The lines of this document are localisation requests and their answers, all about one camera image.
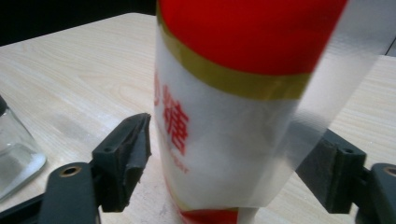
transparent glass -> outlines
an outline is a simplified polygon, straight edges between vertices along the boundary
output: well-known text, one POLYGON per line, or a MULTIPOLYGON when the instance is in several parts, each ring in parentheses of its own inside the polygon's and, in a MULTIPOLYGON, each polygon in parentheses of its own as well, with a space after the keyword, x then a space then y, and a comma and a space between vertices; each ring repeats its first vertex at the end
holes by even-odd
POLYGON ((0 200, 27 183, 45 163, 33 136, 7 108, 0 117, 0 200))

screw hole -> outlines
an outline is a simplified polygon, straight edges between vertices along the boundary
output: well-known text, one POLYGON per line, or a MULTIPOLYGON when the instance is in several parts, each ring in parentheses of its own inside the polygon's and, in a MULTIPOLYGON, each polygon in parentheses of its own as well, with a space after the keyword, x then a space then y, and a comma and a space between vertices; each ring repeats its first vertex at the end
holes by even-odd
POLYGON ((350 149, 350 148, 345 148, 345 149, 344 149, 344 151, 345 151, 346 153, 350 153, 350 154, 352 154, 352 153, 353 153, 353 150, 352 150, 352 149, 350 149))
POLYGON ((76 175, 81 171, 81 167, 79 166, 70 166, 70 167, 66 167, 61 171, 60 176, 61 177, 69 177, 72 175, 76 175))
POLYGON ((392 166, 387 166, 384 168, 385 173, 387 173, 388 175, 393 175, 396 177, 396 167, 392 167, 392 166))

wooden table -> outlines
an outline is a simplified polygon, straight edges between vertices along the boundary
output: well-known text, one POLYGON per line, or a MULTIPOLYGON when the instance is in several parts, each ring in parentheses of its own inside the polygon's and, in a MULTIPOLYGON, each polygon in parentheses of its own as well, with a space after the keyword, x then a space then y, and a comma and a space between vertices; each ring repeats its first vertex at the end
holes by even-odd
MULTIPOLYGON (((48 156, 44 171, 0 211, 44 191, 49 173, 92 150, 124 118, 153 114, 155 18, 127 14, 0 48, 0 93, 48 156)), ((396 59, 381 56, 332 130, 368 153, 367 167, 396 162, 396 59)), ((152 157, 129 207, 103 223, 179 223, 167 198, 154 122, 152 157)), ((297 175, 256 223, 353 223, 328 215, 297 175)))

transparent plastic film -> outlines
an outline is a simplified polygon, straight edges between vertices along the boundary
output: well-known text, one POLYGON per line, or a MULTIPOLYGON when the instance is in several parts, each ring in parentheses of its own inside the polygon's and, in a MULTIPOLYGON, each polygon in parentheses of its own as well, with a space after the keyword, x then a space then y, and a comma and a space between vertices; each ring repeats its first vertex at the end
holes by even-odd
POLYGON ((185 223, 252 223, 274 199, 390 45, 390 12, 361 21, 379 7, 158 2, 155 116, 185 223))

